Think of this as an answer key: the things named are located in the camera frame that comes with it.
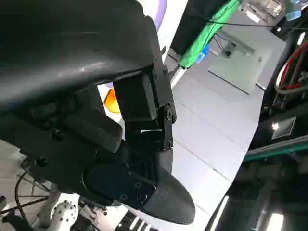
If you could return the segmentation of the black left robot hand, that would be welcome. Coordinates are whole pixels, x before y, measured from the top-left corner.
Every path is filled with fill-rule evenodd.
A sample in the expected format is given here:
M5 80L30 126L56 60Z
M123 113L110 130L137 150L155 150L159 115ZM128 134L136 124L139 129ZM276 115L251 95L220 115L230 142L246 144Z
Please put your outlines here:
M35 176L187 225L171 174L177 115L154 21L135 0L0 3L0 138Z

